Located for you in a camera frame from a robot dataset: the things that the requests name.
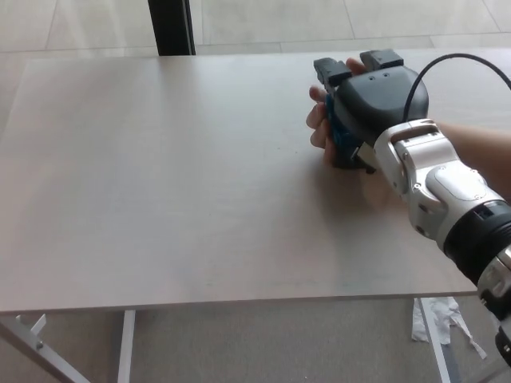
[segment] person's arm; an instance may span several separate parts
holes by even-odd
[[[511,197],[511,131],[446,123],[438,127],[464,164],[478,170],[498,194]]]

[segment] table leg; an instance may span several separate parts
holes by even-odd
[[[127,310],[125,311],[125,320],[124,325],[122,326],[121,355],[119,357],[117,383],[129,383],[134,332],[135,310]]]
[[[41,319],[34,325],[40,329]],[[64,383],[89,383],[72,365],[45,344],[16,317],[0,318],[0,336],[52,376]]]
[[[438,373],[440,374],[440,380],[442,383],[450,383],[449,372],[447,370],[446,360],[440,344],[440,338],[438,336],[437,327],[434,323],[433,312],[431,311],[430,299],[419,298],[419,307],[421,308],[422,318],[424,319],[424,326],[428,339],[430,340],[431,347],[434,351],[434,357],[437,360]]]

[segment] black window frame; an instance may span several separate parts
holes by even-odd
[[[189,0],[148,0],[160,56],[195,55]]]

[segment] black cable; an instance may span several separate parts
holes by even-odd
[[[431,63],[426,65],[426,67],[418,74],[417,78],[415,79],[414,84],[412,85],[412,88],[410,89],[410,93],[408,93],[408,97],[406,98],[405,103],[405,109],[402,114],[402,122],[408,121],[408,114],[410,113],[410,106],[412,105],[412,99],[414,98],[415,91],[417,90],[418,85],[421,82],[421,79],[424,77],[426,72],[430,70],[434,65],[438,64],[440,61],[444,61],[450,58],[469,58],[470,60],[478,61],[489,68],[491,68],[496,74],[498,74],[502,80],[508,85],[508,88],[511,90],[511,80],[505,75],[504,72],[502,72],[498,67],[496,67],[494,64],[489,62],[488,60],[485,60],[484,58],[475,56],[473,54],[468,53],[451,53],[451,54],[445,54],[444,56],[440,56],[439,58],[435,58]]]

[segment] robotic arm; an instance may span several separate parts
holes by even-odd
[[[328,93],[336,166],[373,172],[358,154],[364,146],[374,150],[389,184],[408,205],[412,227],[456,263],[501,321],[497,348],[511,366],[511,207],[460,161],[426,118],[429,99],[422,82],[411,94],[406,118],[406,99],[418,74],[402,58],[392,50],[360,57],[368,71],[356,77],[342,61],[314,63]]]

